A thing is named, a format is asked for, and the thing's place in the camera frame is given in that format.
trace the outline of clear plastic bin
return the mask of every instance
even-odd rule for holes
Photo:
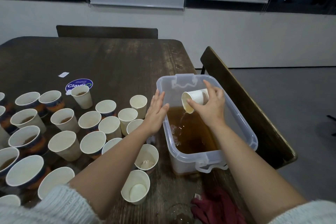
[[[156,82],[160,92],[165,91],[164,103],[170,106],[182,106],[181,96],[184,91],[204,89],[203,80],[223,89],[215,78],[209,75],[176,74],[163,76]],[[258,148],[258,139],[250,126],[247,124],[240,111],[225,93],[225,122],[239,135],[254,151]],[[207,151],[193,154],[180,152],[173,140],[168,117],[163,121],[163,128],[166,134],[167,145],[170,153],[170,160],[176,174],[182,175],[200,171],[209,173],[214,167],[227,169],[225,157],[221,150]]]

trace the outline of wooden table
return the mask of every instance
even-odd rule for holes
[[[69,75],[58,77],[63,72],[69,72]],[[114,100],[118,112],[130,107],[129,100],[133,95],[141,94],[151,99],[157,79],[177,73],[195,73],[183,44],[177,40],[19,37],[0,46],[0,91],[14,101],[30,91],[42,94],[59,90],[77,118],[94,110],[101,100]],[[87,110],[82,110],[73,97],[65,95],[65,86],[80,78],[93,81],[90,92],[94,106]],[[50,115],[44,122],[48,138],[59,132],[50,123]],[[83,136],[80,131],[78,139]],[[229,170],[178,177],[172,171],[163,128],[156,141],[160,159],[150,177],[146,201],[135,206],[120,195],[111,207],[108,223],[193,223],[190,201],[194,194],[217,185],[230,194],[246,221],[254,223]],[[83,154],[72,163],[58,159],[51,168],[69,166],[78,173],[90,162],[91,159]],[[29,195],[26,197],[28,206],[38,202],[36,191],[23,191],[22,195]]]

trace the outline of chair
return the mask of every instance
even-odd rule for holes
[[[202,73],[206,69],[216,78],[256,134],[256,152],[275,169],[294,162],[297,159],[295,151],[210,46],[204,51],[201,62]]]
[[[157,39],[157,28],[56,26],[59,37]]]

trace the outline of white wall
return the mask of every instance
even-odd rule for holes
[[[0,44],[57,36],[56,25],[157,28],[159,38],[183,43],[195,68],[207,46],[228,67],[336,65],[336,16],[0,0]]]

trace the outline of hand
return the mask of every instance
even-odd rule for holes
[[[188,104],[199,113],[204,123],[210,128],[225,125],[224,120],[224,91],[212,86],[208,81],[203,80],[207,86],[209,101],[205,105],[200,105],[192,99],[188,99]]]
[[[169,110],[168,103],[162,106],[164,96],[164,91],[159,95],[159,90],[156,90],[155,95],[150,102],[150,107],[146,113],[145,120],[141,124],[141,126],[145,127],[151,135],[158,132],[161,128],[162,122]]]

